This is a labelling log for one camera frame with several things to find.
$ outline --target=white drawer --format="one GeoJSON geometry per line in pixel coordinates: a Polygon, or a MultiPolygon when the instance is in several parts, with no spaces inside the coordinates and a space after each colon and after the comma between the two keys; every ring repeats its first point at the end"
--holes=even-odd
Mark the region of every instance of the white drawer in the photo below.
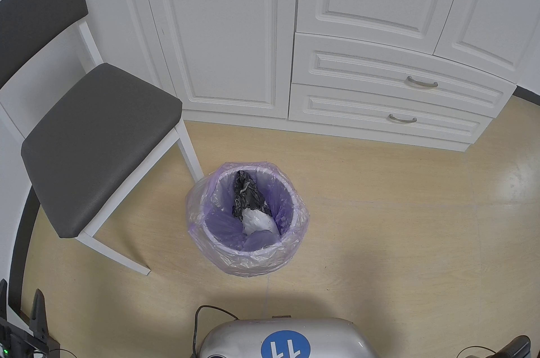
{"type": "Polygon", "coordinates": [[[484,115],[414,100],[301,84],[291,84],[289,119],[469,144],[491,121],[484,115]],[[403,123],[396,119],[416,121],[403,123]]]}
{"type": "Polygon", "coordinates": [[[296,33],[293,82],[373,92],[496,117],[516,85],[444,58],[359,40],[296,33]],[[437,83],[424,87],[420,83],[437,83]]]}

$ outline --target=chair leg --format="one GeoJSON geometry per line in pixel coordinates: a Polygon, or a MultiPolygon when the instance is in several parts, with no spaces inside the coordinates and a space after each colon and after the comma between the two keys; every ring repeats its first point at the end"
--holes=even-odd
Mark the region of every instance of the chair leg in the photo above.
{"type": "Polygon", "coordinates": [[[184,156],[184,160],[186,161],[187,167],[189,168],[193,179],[195,182],[197,182],[204,177],[204,174],[201,169],[201,165],[199,164],[199,159],[197,159],[197,154],[195,154],[195,150],[193,149],[190,136],[187,133],[184,120],[181,119],[175,128],[178,132],[178,136],[180,136],[177,142],[178,146],[180,147],[180,151],[184,156]]]}
{"type": "Polygon", "coordinates": [[[84,245],[94,249],[95,251],[107,256],[108,258],[112,260],[116,260],[118,263],[131,268],[138,273],[148,275],[150,273],[150,269],[140,265],[134,261],[132,261],[129,258],[126,258],[123,254],[119,254],[118,252],[112,250],[110,247],[107,247],[105,244],[100,243],[95,238],[91,237],[87,233],[81,232],[79,236],[76,238],[78,241],[83,243],[84,245]]]}

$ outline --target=wooden floor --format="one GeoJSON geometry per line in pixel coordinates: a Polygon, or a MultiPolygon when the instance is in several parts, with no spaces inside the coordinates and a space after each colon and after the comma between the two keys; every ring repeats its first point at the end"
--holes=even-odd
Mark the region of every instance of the wooden floor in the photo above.
{"type": "MultiPolygon", "coordinates": [[[[261,160],[287,173],[311,214],[306,238],[274,274],[219,271],[187,235],[193,183],[176,146],[97,235],[152,268],[148,277],[59,239],[40,212],[23,311],[39,287],[51,334],[78,358],[186,358],[201,304],[243,319],[348,319],[381,357],[454,358],[465,346],[497,349],[520,334],[538,353],[540,107],[511,98],[466,153],[218,124],[187,129],[205,173],[261,160]]],[[[205,312],[201,339],[227,320],[205,312]]]]}

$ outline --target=purple trash bag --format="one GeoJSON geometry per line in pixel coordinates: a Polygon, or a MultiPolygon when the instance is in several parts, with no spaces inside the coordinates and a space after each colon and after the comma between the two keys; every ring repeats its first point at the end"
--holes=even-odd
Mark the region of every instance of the purple trash bag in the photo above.
{"type": "Polygon", "coordinates": [[[225,163],[199,180],[186,198],[188,232],[200,251],[227,274],[241,277],[268,274],[283,267],[298,249],[309,223],[302,198],[272,163],[225,163]],[[246,171],[272,211],[280,237],[270,231],[246,235],[232,214],[233,184],[246,171]]]}

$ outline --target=metal handle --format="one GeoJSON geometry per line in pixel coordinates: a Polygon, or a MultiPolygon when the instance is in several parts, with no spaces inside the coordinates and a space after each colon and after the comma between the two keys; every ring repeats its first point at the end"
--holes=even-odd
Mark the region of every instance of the metal handle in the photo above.
{"type": "Polygon", "coordinates": [[[408,76],[407,81],[412,82],[413,84],[416,84],[416,85],[422,85],[423,87],[429,87],[429,88],[437,88],[438,87],[438,84],[436,82],[430,84],[428,82],[416,81],[416,80],[413,79],[412,76],[408,76]]]}
{"type": "Polygon", "coordinates": [[[394,121],[399,121],[400,123],[416,123],[416,117],[413,119],[399,119],[390,114],[388,118],[393,119],[394,121]]]}

